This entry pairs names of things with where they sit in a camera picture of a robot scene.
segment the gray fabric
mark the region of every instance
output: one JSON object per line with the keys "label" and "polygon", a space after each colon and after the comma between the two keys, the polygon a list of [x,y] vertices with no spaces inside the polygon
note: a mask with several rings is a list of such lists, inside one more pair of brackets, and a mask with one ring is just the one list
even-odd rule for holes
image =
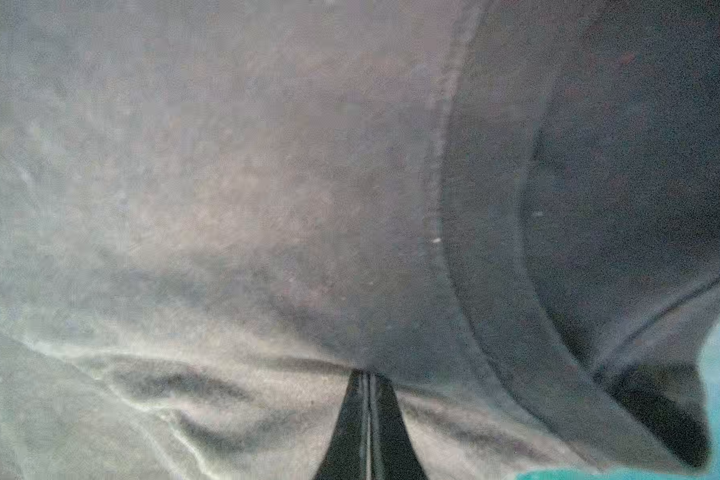
{"label": "gray fabric", "polygon": [[703,469],[720,3],[496,5],[449,135],[449,273],[502,385],[596,464]]}
{"label": "gray fabric", "polygon": [[352,369],[392,381],[431,480],[683,470],[544,318],[474,335],[444,255],[448,119],[504,102],[530,152],[597,7],[0,2],[0,479],[311,478]]}

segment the light gray fabric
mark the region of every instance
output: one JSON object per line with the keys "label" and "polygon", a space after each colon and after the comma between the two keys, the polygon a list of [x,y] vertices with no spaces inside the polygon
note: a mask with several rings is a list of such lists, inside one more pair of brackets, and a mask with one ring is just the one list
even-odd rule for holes
{"label": "light gray fabric", "polygon": [[558,420],[605,405],[607,428],[550,427],[515,390],[579,375],[565,345],[498,316],[528,363],[496,362],[452,289],[440,167],[470,40],[488,22],[537,72],[598,11],[536,4],[0,2],[0,480],[309,479],[351,369],[394,383],[431,480],[682,469],[583,377]]}

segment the gray t-shirt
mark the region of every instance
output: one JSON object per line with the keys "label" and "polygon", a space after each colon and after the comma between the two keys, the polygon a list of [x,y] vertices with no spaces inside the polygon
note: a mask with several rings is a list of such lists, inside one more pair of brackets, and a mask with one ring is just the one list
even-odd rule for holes
{"label": "gray t-shirt", "polygon": [[[0,2],[0,480],[307,480],[354,369],[390,380],[431,480],[702,468],[672,354],[720,311],[720,6],[641,5]],[[705,70],[598,124],[637,87],[597,87],[591,52]],[[588,201],[653,191],[669,154],[576,159],[676,131],[689,88],[665,183],[695,207]],[[644,261],[672,238],[694,247]]]}

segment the dark fabric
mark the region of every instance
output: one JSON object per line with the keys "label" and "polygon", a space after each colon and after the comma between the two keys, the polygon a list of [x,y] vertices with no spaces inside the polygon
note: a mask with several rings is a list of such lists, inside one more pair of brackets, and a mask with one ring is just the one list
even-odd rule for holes
{"label": "dark fabric", "polygon": [[522,218],[541,302],[591,372],[720,278],[720,2],[605,10],[551,94]]}
{"label": "dark fabric", "polygon": [[698,471],[703,388],[675,373],[720,314],[720,3],[557,7],[489,11],[468,53],[443,166],[454,290],[503,385],[570,444]]}

